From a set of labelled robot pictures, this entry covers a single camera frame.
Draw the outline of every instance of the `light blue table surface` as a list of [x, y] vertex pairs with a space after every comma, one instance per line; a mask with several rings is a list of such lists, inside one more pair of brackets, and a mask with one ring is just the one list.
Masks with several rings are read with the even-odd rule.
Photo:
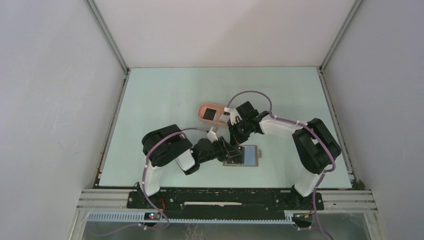
[[[141, 180], [144, 163], [142, 138], [149, 132], [177, 124], [181, 129], [210, 126], [198, 120], [203, 103], [226, 105], [232, 96], [245, 90], [267, 94], [273, 113], [287, 119], [310, 121], [320, 118], [333, 136], [336, 131], [315, 67], [192, 67], [133, 68], [119, 110], [100, 186], [129, 187]], [[261, 95], [247, 93], [237, 97], [231, 107], [250, 101], [259, 112], [269, 110]], [[206, 134], [186, 132], [195, 144]], [[229, 141], [227, 128], [218, 135]], [[292, 139], [252, 134], [245, 145], [262, 150], [258, 167], [223, 166], [218, 160], [203, 163], [186, 176], [173, 161], [165, 166], [162, 187], [209, 188], [290, 188], [302, 164]], [[337, 168], [328, 173], [321, 188], [351, 188], [342, 156]]]

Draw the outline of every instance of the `cable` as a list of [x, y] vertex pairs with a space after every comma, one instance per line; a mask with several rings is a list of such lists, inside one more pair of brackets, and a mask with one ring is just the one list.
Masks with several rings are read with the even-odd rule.
[[117, 233], [117, 232], [119, 232], [119, 231], [121, 231], [121, 230], [124, 230], [124, 229], [126, 229], [126, 228], [129, 228], [129, 227], [135, 227], [135, 226], [139, 226], [139, 225], [140, 225], [139, 223], [131, 223], [131, 224], [128, 224], [128, 225], [122, 226], [122, 227], [120, 227], [120, 228], [118, 228], [118, 229], [115, 229], [115, 230], [113, 230], [113, 231], [110, 231], [110, 232], [107, 232], [107, 233], [100, 233], [100, 234], [97, 234], [97, 233], [91, 232], [90, 230], [88, 230], [88, 232], [89, 232], [91, 235], [96, 236], [96, 237], [106, 237], [106, 236], [112, 235], [112, 234], [114, 234], [114, 233]]
[[255, 90], [247, 90], [247, 91], [242, 91], [237, 93], [236, 95], [234, 95], [231, 100], [228, 102], [227, 104], [227, 108], [230, 106], [231, 102], [239, 95], [241, 94], [246, 94], [246, 93], [256, 93], [256, 94], [260, 94], [262, 96], [264, 96], [268, 102], [269, 102], [269, 116], [275, 120], [281, 121], [281, 122], [286, 122], [292, 125], [298, 125], [301, 126], [302, 128], [306, 129], [317, 141], [318, 143], [321, 145], [321, 147], [324, 149], [325, 153], [328, 155], [330, 161], [331, 161], [331, 165], [332, 168], [328, 169], [328, 170], [324, 170], [321, 177], [319, 178], [318, 182], [316, 183], [315, 187], [313, 188], [313, 192], [312, 192], [312, 205], [313, 205], [313, 210], [315, 212], [315, 217], [316, 217], [316, 222], [318, 223], [318, 227], [319, 230], [321, 231], [322, 235], [324, 236], [324, 238], [326, 238], [326, 235], [328, 235], [330, 237], [330, 239], [334, 240], [333, 237], [323, 229], [323, 227], [321, 226], [321, 222], [320, 219], [318, 217], [318, 212], [317, 212], [317, 205], [315, 203], [315, 195], [317, 194], [317, 188], [318, 186], [321, 184], [321, 182], [324, 179], [324, 176], [326, 175], [326, 173], [329, 172], [333, 172], [336, 169], [336, 162], [334, 160], [334, 157], [332, 156], [332, 154], [330, 153], [329, 149], [327, 148], [327, 146], [324, 144], [324, 142], [318, 137], [318, 135], [312, 130], [310, 129], [308, 126], [306, 126], [305, 124], [298, 122], [298, 121], [293, 121], [290, 119], [285, 119], [282, 117], [277, 117], [273, 115], [273, 102], [271, 101], [270, 97], [268, 97], [265, 93], [260, 92], [260, 91], [255, 91]]
[[163, 198], [159, 198], [159, 200], [162, 202], [163, 212], [165, 212], [165, 201]]
[[131, 192], [135, 192], [134, 191], [134, 189], [136, 189], [136, 186], [137, 186], [137, 184], [139, 184], [140, 182], [138, 181], [138, 182], [136, 182], [136, 183], [134, 183], [134, 185], [132, 185], [132, 190], [131, 190]]
[[206, 130], [206, 129], [203, 129], [203, 128], [198, 128], [198, 127], [187, 127], [187, 128], [181, 129], [181, 132], [187, 131], [187, 130], [199, 130], [199, 131], [202, 131], [202, 132], [209, 133], [209, 130]]
[[[314, 227], [314, 226], [311, 226], [309, 228], [309, 227], [298, 227], [297, 225], [295, 225], [295, 227], [297, 228], [298, 231], [311, 230], [311, 229], [320, 230], [319, 227]], [[334, 238], [331, 236], [331, 234], [328, 231], [324, 230], [324, 234], [326, 234], [331, 240], [334, 240]]]

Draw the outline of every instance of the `pink phone case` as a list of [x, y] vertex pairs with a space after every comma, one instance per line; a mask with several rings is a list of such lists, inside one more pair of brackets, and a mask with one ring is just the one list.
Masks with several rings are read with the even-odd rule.
[[[222, 127], [222, 128], [228, 128], [228, 125], [227, 125], [226, 122], [220, 121], [220, 117], [224, 113], [224, 108], [225, 108], [224, 105], [218, 105], [218, 104], [215, 104], [215, 103], [206, 102], [206, 103], [203, 103], [202, 105], [200, 105], [197, 116], [198, 116], [200, 122], [202, 122], [204, 124], [210, 124], [210, 125], [214, 125], [214, 126], [218, 126], [218, 127]], [[214, 117], [213, 120], [204, 119], [206, 109], [216, 110], [215, 117]]]

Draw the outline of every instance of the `aluminum frame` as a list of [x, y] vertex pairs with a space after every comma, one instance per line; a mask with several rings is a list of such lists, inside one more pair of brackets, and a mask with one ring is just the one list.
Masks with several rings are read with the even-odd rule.
[[97, 7], [95, 1], [85, 0], [85, 3], [91, 15], [93, 16], [94, 20], [96, 21], [98, 27], [100, 28], [100, 31], [103, 34], [107, 44], [110, 46], [113, 53], [115, 54], [115, 57], [118, 60], [120, 66], [122, 67], [122, 70], [124, 71], [125, 74], [127, 74], [129, 71], [129, 68], [127, 64], [125, 63], [124, 57], [122, 56], [122, 53], [119, 50], [117, 43], [112, 37], [111, 31], [109, 31], [109, 28], [106, 25], [106, 22], [103, 19], [102, 14], [100, 13], [99, 8]]
[[[117, 121], [117, 116], [119, 113], [119, 109], [122, 104], [122, 99], [124, 96], [125, 88], [127, 86], [128, 77], [129, 77], [129, 69], [124, 61], [124, 58], [121, 52], [118, 49], [115, 41], [112, 38], [112, 35], [107, 28], [107, 25], [100, 14], [99, 9], [97, 8], [94, 0], [85, 0], [87, 3], [87, 7], [92, 13], [94, 19], [100, 27], [100, 30], [105, 36], [105, 40], [108, 42], [110, 47], [112, 48], [115, 56], [117, 57], [122, 69], [126, 73], [124, 76], [124, 82], [122, 85], [122, 89], [117, 100], [114, 114], [111, 118], [110, 128], [106, 134], [106, 138], [104, 140], [104, 148], [103, 152], [100, 154], [98, 171], [94, 177], [93, 185], [95, 180], [98, 178], [98, 175], [101, 174], [102, 168], [104, 165], [104, 159], [106, 159], [107, 151], [109, 149], [110, 141], [113, 135], [113, 131], [115, 128], [115, 124]], [[347, 145], [345, 143], [345, 139], [343, 136], [342, 127], [340, 126], [338, 115], [336, 108], [333, 104], [333, 100], [331, 97], [331, 91], [326, 82], [325, 78], [325, 69], [330, 62], [335, 50], [339, 46], [341, 40], [346, 34], [352, 20], [358, 13], [362, 3], [364, 0], [356, 0], [350, 10], [346, 20], [344, 21], [340, 31], [337, 34], [333, 44], [331, 45], [327, 55], [325, 56], [320, 67], [317, 68], [317, 72], [319, 75], [319, 79], [321, 81], [322, 89], [324, 91], [324, 95], [327, 101], [328, 108], [330, 110], [331, 118], [333, 120], [334, 127], [336, 129], [337, 138], [341, 144], [343, 157], [345, 159], [345, 164], [348, 169], [349, 175], [351, 176], [351, 180], [358, 181], [359, 178], [357, 176], [357, 171], [354, 162], [350, 158], [349, 151]], [[88, 220], [90, 220], [92, 213], [114, 213], [115, 215], [128, 215], [128, 213], [143, 213], [144, 211], [152, 212], [151, 209], [127, 209], [127, 199], [128, 194], [131, 189], [83, 189], [81, 192], [81, 196], [79, 202], [77, 204], [75, 214], [72, 219], [72, 224], [69, 229], [69, 233], [67, 236], [68, 240], [81, 240], [83, 238], [85, 226]], [[365, 217], [365, 221], [367, 223], [368, 232], [370, 234], [371, 240], [386, 240], [387, 236], [385, 234], [384, 227], [382, 225], [382, 221], [380, 215], [377, 210], [377, 205], [374, 201], [374, 197], [370, 190], [318, 190], [319, 193], [322, 194], [322, 199], [324, 201], [324, 210], [318, 211], [319, 213], [324, 214], [337, 214], [337, 213], [363, 213]], [[294, 213], [302, 213], [302, 211], [285, 211], [286, 216], [290, 216]], [[109, 218], [105, 221], [115, 221], [115, 218]], [[187, 220], [187, 223], [193, 222], [192, 219]], [[173, 222], [181, 223], [182, 220], [173, 219]], [[249, 223], [261, 223], [256, 221], [249, 221]], [[287, 221], [281, 222], [271, 222], [274, 224], [282, 223], [286, 224]]]

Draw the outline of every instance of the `purple cable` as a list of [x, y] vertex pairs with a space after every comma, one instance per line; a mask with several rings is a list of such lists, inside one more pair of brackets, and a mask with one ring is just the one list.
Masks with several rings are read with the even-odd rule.
[[181, 132], [186, 131], [186, 130], [199, 130], [199, 131], [202, 131], [202, 132], [209, 133], [209, 130], [206, 130], [206, 129], [203, 129], [203, 128], [198, 128], [198, 127], [187, 127], [187, 128], [181, 129]]
[[269, 116], [271, 117], [271, 118], [273, 118], [273, 119], [275, 119], [275, 120], [278, 120], [278, 121], [281, 121], [281, 122], [286, 122], [286, 123], [289, 123], [289, 124], [293, 124], [293, 125], [299, 125], [299, 126], [301, 126], [302, 128], [304, 128], [304, 129], [306, 129], [317, 141], [318, 141], [318, 143], [321, 145], [321, 147], [324, 149], [324, 151], [325, 151], [325, 153], [328, 155], [328, 157], [330, 158], [330, 161], [331, 161], [331, 165], [332, 165], [332, 168], [331, 169], [329, 169], [329, 170], [324, 170], [323, 171], [323, 173], [322, 173], [322, 175], [321, 175], [321, 177], [319, 178], [319, 180], [318, 180], [318, 182], [316, 183], [316, 185], [315, 185], [315, 187], [313, 188], [313, 192], [312, 192], [312, 205], [313, 205], [313, 210], [315, 211], [315, 217], [316, 217], [316, 222], [318, 223], [318, 227], [319, 227], [319, 230], [321, 231], [321, 233], [322, 233], [322, 235], [324, 236], [324, 238], [325, 238], [325, 236], [326, 236], [326, 234], [327, 235], [329, 235], [329, 237], [333, 240], [333, 237], [327, 232], [327, 231], [325, 231], [324, 229], [323, 229], [323, 227], [321, 226], [321, 222], [320, 222], [320, 219], [319, 219], [319, 217], [318, 217], [318, 212], [317, 212], [317, 205], [315, 204], [315, 195], [317, 194], [317, 188], [318, 188], [318, 186], [321, 184], [321, 182], [323, 181], [323, 179], [324, 179], [324, 176], [325, 176], [325, 174], [326, 173], [329, 173], [329, 172], [332, 172], [332, 171], [334, 171], [335, 169], [336, 169], [336, 162], [335, 162], [335, 160], [334, 160], [334, 157], [332, 156], [332, 154], [330, 153], [330, 151], [329, 151], [329, 149], [327, 148], [327, 146], [324, 144], [324, 142], [318, 137], [318, 135], [312, 130], [312, 129], [310, 129], [308, 126], [306, 126], [305, 124], [303, 124], [303, 123], [301, 123], [301, 122], [297, 122], [297, 121], [293, 121], [293, 120], [290, 120], [290, 119], [285, 119], [285, 118], [282, 118], [282, 117], [277, 117], [277, 116], [274, 116], [273, 115], [273, 102], [271, 101], [271, 98], [270, 97], [268, 97], [265, 93], [263, 93], [263, 92], [260, 92], [260, 91], [255, 91], [255, 90], [248, 90], [248, 91], [242, 91], [242, 92], [239, 92], [239, 93], [237, 93], [236, 95], [234, 95], [232, 98], [231, 98], [231, 100], [228, 102], [228, 104], [227, 104], [227, 108], [230, 106], [230, 104], [231, 104], [231, 102], [237, 97], [237, 96], [239, 96], [239, 95], [241, 95], [241, 94], [246, 94], [246, 93], [256, 93], [256, 94], [260, 94], [260, 95], [262, 95], [262, 96], [264, 96], [267, 100], [268, 100], [268, 102], [269, 102]]
[[[314, 226], [311, 226], [310, 228], [309, 228], [309, 227], [298, 227], [298, 226], [296, 226], [296, 227], [297, 227], [297, 229], [299, 229], [300, 231], [304, 231], [304, 230], [311, 230], [311, 229], [320, 230], [320, 228], [319, 228], [319, 227], [314, 227]], [[324, 233], [325, 233], [327, 236], [329, 236], [329, 238], [330, 238], [331, 240], [334, 240], [334, 238], [330, 235], [330, 233], [329, 233], [328, 231], [324, 230]]]
[[114, 233], [117, 233], [117, 232], [119, 232], [119, 231], [121, 231], [121, 230], [124, 230], [124, 229], [126, 229], [126, 228], [129, 228], [129, 227], [135, 227], [135, 226], [138, 226], [138, 225], [139, 225], [138, 223], [128, 224], [128, 225], [122, 226], [122, 227], [120, 227], [120, 228], [118, 228], [118, 229], [115, 229], [115, 230], [110, 231], [110, 232], [107, 232], [107, 233], [99, 233], [99, 234], [97, 234], [97, 233], [91, 232], [90, 230], [88, 230], [88, 232], [89, 232], [91, 235], [96, 236], [96, 237], [106, 237], [106, 236], [112, 235], [112, 234], [114, 234]]

